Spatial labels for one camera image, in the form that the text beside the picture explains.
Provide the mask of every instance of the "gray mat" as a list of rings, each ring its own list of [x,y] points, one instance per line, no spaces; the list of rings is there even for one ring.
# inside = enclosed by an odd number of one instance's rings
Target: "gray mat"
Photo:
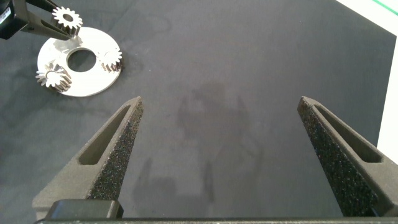
[[[125,216],[341,216],[296,108],[314,98],[376,144],[394,35],[335,1],[57,3],[114,37],[126,69],[69,98],[35,82],[46,38],[0,40],[0,223],[32,223],[33,196],[136,96]]]

